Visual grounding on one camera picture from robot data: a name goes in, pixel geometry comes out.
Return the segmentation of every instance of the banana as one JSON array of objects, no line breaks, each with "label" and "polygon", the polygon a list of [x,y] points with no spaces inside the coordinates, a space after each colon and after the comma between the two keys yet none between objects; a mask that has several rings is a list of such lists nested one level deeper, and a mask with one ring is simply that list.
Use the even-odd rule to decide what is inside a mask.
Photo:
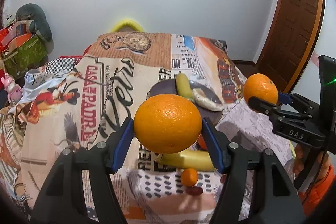
[{"label": "banana", "polygon": [[196,88],[192,90],[194,101],[200,107],[209,109],[211,111],[222,111],[224,109],[223,104],[217,104],[206,97],[203,90]]},{"label": "banana", "polygon": [[179,73],[176,75],[175,83],[178,95],[194,103],[188,77],[184,73]]},{"label": "banana", "polygon": [[176,168],[195,168],[197,171],[214,171],[209,153],[199,150],[183,150],[174,154],[160,154],[155,162]]}]

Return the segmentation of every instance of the door frame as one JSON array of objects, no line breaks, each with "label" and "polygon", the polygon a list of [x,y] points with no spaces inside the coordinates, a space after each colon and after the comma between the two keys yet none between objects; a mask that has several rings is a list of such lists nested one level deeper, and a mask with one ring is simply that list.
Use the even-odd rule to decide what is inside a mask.
[{"label": "door frame", "polygon": [[[258,67],[261,64],[261,60],[262,60],[263,56],[265,55],[267,46],[268,46],[268,44],[271,40],[274,28],[275,28],[277,20],[278,20],[281,1],[282,0],[278,0],[278,2],[277,2],[277,7],[276,7],[275,12],[274,12],[274,17],[273,17],[273,20],[272,20],[272,24],[271,24],[271,27],[269,29],[268,36],[266,38],[264,47],[262,48],[261,54],[258,58],[256,67]],[[289,93],[293,90],[295,84],[297,83],[300,76],[302,75],[303,70],[306,68],[306,66],[308,64],[308,61],[309,61],[309,59],[311,57],[311,54],[312,54],[312,52],[315,48],[316,41],[317,41],[317,38],[318,38],[319,33],[320,33],[321,24],[322,24],[322,20],[323,20],[323,14],[324,14],[324,4],[325,4],[325,0],[318,0],[315,22],[314,22],[314,25],[313,25],[313,30],[312,30],[310,39],[308,41],[308,45],[306,47],[306,50],[305,50],[305,52],[302,56],[302,59],[301,59],[299,65],[298,65],[298,67],[296,68],[292,78],[290,79],[287,86],[283,90],[284,93]]]}]

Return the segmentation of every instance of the wooden door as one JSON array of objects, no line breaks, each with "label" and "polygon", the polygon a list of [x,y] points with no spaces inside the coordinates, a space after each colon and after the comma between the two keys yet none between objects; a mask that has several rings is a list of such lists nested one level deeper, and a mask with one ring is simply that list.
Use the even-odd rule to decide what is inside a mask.
[{"label": "wooden door", "polygon": [[278,0],[257,66],[279,91],[288,92],[299,77],[315,43],[321,11],[319,0]]}]

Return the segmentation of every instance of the clock illustration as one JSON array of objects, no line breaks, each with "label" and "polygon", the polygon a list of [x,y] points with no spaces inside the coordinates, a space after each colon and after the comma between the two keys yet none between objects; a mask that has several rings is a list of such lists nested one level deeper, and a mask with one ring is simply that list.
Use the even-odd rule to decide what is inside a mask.
[{"label": "clock illustration", "polygon": [[133,52],[144,53],[147,51],[152,43],[148,37],[140,33],[128,33],[122,37],[118,37],[118,41],[121,39],[122,45],[119,49],[129,48]]}]

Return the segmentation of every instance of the pink figurine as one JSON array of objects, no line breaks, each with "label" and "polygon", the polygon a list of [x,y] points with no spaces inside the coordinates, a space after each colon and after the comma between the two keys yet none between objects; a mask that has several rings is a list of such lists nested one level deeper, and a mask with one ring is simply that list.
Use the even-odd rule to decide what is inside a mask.
[{"label": "pink figurine", "polygon": [[8,101],[17,103],[22,98],[22,89],[18,84],[15,84],[13,76],[5,73],[5,78],[1,77],[5,91],[7,91]]}]

